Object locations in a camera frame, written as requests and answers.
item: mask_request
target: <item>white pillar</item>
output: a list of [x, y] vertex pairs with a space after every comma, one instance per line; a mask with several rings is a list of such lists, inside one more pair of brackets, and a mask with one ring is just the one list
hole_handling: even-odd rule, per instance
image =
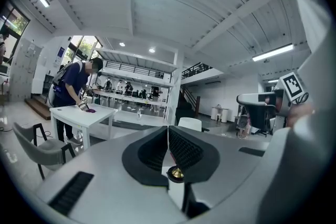
[[174, 57], [174, 64], [177, 66], [177, 69], [172, 73], [171, 79], [171, 83], [174, 85], [174, 87], [171, 88], [168, 97], [169, 109], [167, 120], [170, 125], [175, 125], [175, 113], [177, 104], [179, 103], [183, 60], [184, 52], [182, 50], [178, 50]]

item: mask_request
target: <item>ceiling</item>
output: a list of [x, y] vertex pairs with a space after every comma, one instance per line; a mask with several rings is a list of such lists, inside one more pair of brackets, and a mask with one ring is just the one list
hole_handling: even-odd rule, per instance
[[[189, 62], [230, 76], [276, 77], [310, 54], [296, 0], [48, 0], [48, 8], [39, 0], [21, 1], [57, 36], [106, 37], [116, 50], [167, 62], [180, 49]], [[121, 49], [120, 41], [127, 46]], [[290, 43], [294, 52], [267, 63], [252, 61]]]

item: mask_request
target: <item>man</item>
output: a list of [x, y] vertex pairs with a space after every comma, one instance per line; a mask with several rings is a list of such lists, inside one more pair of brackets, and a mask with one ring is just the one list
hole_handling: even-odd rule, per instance
[[117, 91], [121, 91], [121, 83], [122, 83], [122, 80], [119, 80], [118, 84], [117, 84]]
[[131, 96], [132, 95], [132, 91], [133, 91], [133, 86], [131, 85], [130, 82], [127, 82], [126, 86], [125, 86], [125, 95], [126, 96]]
[[[60, 86], [55, 91], [53, 101], [54, 108], [60, 106], [79, 105], [82, 101], [78, 97], [81, 89], [87, 88], [88, 77], [92, 73], [97, 73], [103, 67], [103, 61], [99, 58], [93, 58], [85, 63], [73, 63], [63, 75]], [[64, 127], [67, 139], [70, 143], [80, 145], [81, 142], [74, 138], [72, 127], [62, 121], [57, 120], [58, 139], [64, 142]]]
[[101, 79], [100, 79], [100, 76], [101, 76], [101, 72], [98, 72], [97, 74], [93, 74], [92, 77], [91, 77], [91, 86], [101, 86]]
[[107, 80], [104, 83], [104, 89], [111, 90], [111, 88], [112, 88], [111, 78], [107, 78]]
[[[159, 93], [162, 93], [162, 91], [159, 90], [159, 87], [152, 87], [153, 93], [152, 93], [152, 97], [153, 97], [153, 101], [157, 102], [159, 99]], [[158, 105], [151, 105], [151, 110], [158, 112], [159, 111], [159, 106]]]
[[9, 30], [7, 26], [3, 26], [0, 31], [0, 65], [4, 61], [4, 54], [6, 53], [5, 40], [9, 37]]

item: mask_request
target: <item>gray chair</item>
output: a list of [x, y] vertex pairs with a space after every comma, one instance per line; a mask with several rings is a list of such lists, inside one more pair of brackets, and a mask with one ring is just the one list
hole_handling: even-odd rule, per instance
[[[40, 128], [44, 142], [37, 146], [36, 130]], [[41, 165], [46, 166], [49, 170], [57, 170], [66, 161], [72, 160], [76, 155], [71, 144], [66, 144], [57, 139], [47, 139], [41, 123], [35, 124], [30, 128], [22, 128], [16, 122], [13, 124], [14, 133], [19, 140], [22, 148], [28, 157], [37, 163], [42, 179], [44, 174]]]

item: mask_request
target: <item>window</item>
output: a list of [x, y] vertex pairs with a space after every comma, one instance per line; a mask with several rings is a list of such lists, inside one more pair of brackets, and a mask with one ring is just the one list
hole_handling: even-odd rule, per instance
[[97, 44], [97, 42], [97, 39], [93, 36], [84, 36], [78, 49], [80, 49], [84, 55], [88, 56], [91, 53], [91, 49]]
[[6, 52], [4, 62], [11, 64], [20, 37], [28, 25], [29, 20], [24, 17], [10, 2], [7, 2], [0, 13], [0, 28], [7, 26], [9, 37], [5, 40]]
[[[102, 48], [95, 36], [73, 36], [64, 54], [62, 65], [66, 65], [68, 62], [86, 61], [92, 48]], [[98, 53], [94, 51], [91, 58], [98, 56]]]
[[82, 36], [73, 36], [70, 42], [74, 44], [76, 47], [78, 47], [78, 44], [80, 43], [81, 39]]

